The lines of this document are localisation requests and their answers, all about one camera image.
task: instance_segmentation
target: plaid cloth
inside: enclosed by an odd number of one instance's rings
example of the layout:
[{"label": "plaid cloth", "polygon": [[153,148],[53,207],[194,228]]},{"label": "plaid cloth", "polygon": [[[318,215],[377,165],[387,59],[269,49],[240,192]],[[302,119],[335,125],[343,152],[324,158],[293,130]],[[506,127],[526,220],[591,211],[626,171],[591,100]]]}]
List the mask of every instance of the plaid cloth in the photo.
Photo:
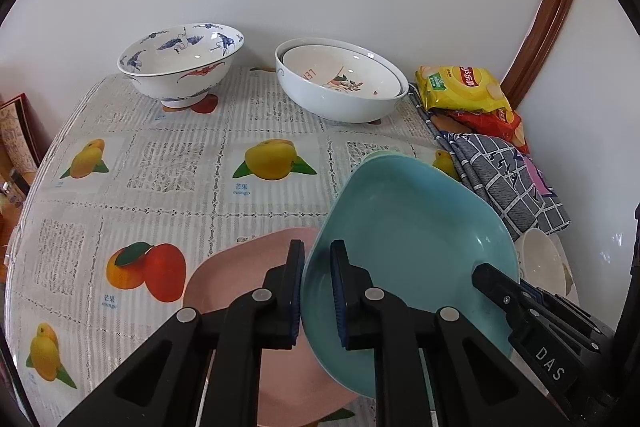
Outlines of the plaid cloth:
[{"label": "plaid cloth", "polygon": [[564,206],[528,156],[500,138],[438,131],[422,108],[417,88],[409,86],[409,98],[438,145],[450,154],[463,185],[494,208],[514,241],[532,227],[551,234],[569,226]]}]

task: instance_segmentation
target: bowl foot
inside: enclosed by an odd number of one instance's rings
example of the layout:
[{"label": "bowl foot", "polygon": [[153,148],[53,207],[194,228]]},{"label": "bowl foot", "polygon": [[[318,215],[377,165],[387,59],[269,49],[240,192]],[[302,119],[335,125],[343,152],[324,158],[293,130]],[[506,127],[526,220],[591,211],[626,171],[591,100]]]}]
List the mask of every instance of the bowl foot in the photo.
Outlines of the bowl foot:
[{"label": "bowl foot", "polygon": [[198,103],[200,100],[204,100],[204,97],[207,96],[207,92],[203,92],[198,96],[192,96],[191,98],[185,98],[184,100],[177,100],[176,102],[162,102],[162,105],[166,107],[171,107],[173,109],[181,108],[181,107],[190,107],[191,105]]}]

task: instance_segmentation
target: pink plate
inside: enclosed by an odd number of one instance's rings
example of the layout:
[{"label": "pink plate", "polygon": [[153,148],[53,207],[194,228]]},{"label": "pink plate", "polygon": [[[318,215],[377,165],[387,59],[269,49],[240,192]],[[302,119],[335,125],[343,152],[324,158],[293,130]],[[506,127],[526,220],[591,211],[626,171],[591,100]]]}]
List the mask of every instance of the pink plate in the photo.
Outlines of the pink plate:
[{"label": "pink plate", "polygon": [[[259,288],[268,269],[287,259],[289,242],[300,239],[305,253],[318,229],[285,229],[228,248],[198,266],[187,284],[183,306],[200,313],[226,308],[242,294]],[[355,400],[358,395],[333,380],[320,366],[302,325],[291,351],[262,352],[258,425],[300,427]]]}]

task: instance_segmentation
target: wooden door frame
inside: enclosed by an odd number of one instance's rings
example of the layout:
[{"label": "wooden door frame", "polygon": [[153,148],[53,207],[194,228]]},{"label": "wooden door frame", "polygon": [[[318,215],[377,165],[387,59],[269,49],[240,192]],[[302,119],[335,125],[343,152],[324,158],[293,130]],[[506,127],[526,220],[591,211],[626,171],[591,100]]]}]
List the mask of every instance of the wooden door frame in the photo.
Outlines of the wooden door frame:
[{"label": "wooden door frame", "polygon": [[542,0],[516,59],[502,81],[502,90],[514,109],[540,73],[574,0]]}]

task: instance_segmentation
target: snack bag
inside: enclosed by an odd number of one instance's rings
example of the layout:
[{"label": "snack bag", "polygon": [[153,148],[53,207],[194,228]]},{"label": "snack bag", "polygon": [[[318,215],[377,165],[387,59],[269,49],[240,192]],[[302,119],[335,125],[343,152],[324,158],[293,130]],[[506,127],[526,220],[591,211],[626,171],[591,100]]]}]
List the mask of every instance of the snack bag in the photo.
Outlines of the snack bag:
[{"label": "snack bag", "polygon": [[515,111],[500,108],[490,113],[447,111],[447,114],[479,134],[502,138],[521,153],[529,154],[529,146],[524,139],[522,118]]},{"label": "snack bag", "polygon": [[458,111],[511,110],[500,83],[487,70],[461,66],[420,66],[415,72],[425,109],[439,107]]}]

